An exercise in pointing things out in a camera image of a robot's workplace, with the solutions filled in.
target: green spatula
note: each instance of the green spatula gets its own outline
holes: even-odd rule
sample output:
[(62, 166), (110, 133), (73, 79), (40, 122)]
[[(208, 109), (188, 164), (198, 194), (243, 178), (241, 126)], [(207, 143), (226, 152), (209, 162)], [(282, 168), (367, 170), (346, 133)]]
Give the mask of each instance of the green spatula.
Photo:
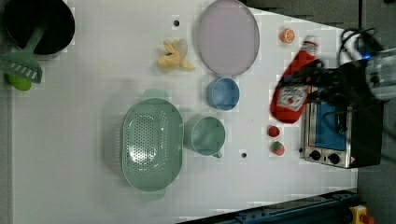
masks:
[(34, 51), (46, 32), (47, 25), (47, 20), (40, 22), (23, 50), (0, 55), (0, 70), (9, 76), (40, 83), (43, 70), (35, 59)]

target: blue light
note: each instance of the blue light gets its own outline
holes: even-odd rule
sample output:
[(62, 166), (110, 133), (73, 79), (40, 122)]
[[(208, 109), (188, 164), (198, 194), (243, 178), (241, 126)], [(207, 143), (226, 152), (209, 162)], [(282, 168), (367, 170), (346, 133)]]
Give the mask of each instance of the blue light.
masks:
[(371, 58), (370, 54), (363, 54), (361, 57), (363, 59), (370, 59)]

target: light blue mug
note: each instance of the light blue mug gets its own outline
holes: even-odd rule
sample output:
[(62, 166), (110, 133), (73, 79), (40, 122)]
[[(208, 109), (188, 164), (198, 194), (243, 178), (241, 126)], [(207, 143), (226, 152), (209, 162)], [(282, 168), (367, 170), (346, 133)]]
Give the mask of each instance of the light blue mug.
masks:
[(238, 85), (227, 77), (217, 79), (207, 86), (206, 100), (216, 109), (231, 110), (239, 101)]
[(184, 146), (203, 156), (221, 158), (225, 128), (213, 117), (195, 116), (184, 124)]

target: red fruit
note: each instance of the red fruit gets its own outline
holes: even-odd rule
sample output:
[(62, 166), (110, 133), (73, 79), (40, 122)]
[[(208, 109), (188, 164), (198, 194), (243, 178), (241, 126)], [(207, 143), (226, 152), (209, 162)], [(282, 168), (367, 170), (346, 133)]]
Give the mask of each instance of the red fruit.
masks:
[(268, 129), (268, 135), (271, 137), (277, 137), (280, 134), (280, 130), (276, 126), (271, 126)]
[(271, 150), (277, 155), (282, 156), (285, 153), (285, 147), (280, 142), (274, 142), (271, 145)]

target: colander handle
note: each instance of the colander handle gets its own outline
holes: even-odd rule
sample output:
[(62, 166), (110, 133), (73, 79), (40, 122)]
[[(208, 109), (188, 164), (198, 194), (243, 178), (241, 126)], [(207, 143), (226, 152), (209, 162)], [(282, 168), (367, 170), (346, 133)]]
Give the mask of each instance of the colander handle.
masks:
[(169, 94), (165, 90), (158, 90), (158, 89), (147, 89), (143, 93), (143, 97), (148, 98), (160, 98), (164, 100), (169, 100)]

